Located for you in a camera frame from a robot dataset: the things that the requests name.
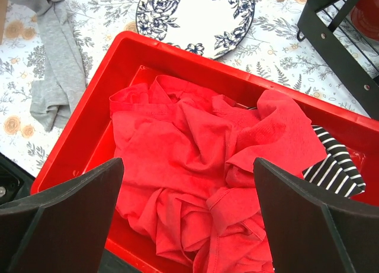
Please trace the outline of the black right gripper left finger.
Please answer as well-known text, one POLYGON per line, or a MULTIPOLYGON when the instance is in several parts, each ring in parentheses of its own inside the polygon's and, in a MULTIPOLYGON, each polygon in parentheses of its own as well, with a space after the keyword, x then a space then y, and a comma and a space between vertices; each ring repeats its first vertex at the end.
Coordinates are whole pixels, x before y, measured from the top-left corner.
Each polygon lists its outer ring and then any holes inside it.
POLYGON ((124 173, 113 158, 1 206, 1 272, 97 272, 124 173))

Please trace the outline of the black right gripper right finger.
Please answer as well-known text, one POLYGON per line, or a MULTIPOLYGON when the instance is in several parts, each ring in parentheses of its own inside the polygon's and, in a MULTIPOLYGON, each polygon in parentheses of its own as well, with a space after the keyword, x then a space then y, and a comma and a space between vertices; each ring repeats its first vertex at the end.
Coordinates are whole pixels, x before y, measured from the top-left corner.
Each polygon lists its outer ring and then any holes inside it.
POLYGON ((257 158, 254 179, 275 272, 378 272, 378 206, 257 158))

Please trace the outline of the black white striped tank top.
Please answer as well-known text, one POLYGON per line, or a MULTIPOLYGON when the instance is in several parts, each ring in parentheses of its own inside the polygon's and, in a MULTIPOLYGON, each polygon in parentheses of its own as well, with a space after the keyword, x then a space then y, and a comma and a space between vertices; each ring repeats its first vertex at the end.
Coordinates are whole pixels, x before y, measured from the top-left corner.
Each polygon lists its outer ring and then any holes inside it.
POLYGON ((248 166, 264 158, 337 195, 364 192, 366 184, 346 146, 323 127, 312 125, 297 105, 244 109, 240 119, 248 166))

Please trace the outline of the red tank top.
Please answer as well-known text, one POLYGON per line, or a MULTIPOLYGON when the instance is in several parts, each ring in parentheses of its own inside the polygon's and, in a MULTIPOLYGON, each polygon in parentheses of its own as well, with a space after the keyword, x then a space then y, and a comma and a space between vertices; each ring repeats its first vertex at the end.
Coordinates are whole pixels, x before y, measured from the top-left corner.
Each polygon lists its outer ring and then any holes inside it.
POLYGON ((310 119, 267 90, 254 110, 159 75, 110 97, 124 176, 116 209, 156 254, 194 272, 272 272, 253 163, 303 172, 326 157, 310 119))

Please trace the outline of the grey tank top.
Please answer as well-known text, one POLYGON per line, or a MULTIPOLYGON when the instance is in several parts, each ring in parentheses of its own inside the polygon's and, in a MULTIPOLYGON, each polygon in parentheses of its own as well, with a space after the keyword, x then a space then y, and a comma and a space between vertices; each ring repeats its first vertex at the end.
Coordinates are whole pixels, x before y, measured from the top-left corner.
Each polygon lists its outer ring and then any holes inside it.
POLYGON ((85 72, 65 0, 9 0, 36 13, 45 51, 44 79, 31 86, 31 115, 45 131, 63 128, 86 89, 85 72))

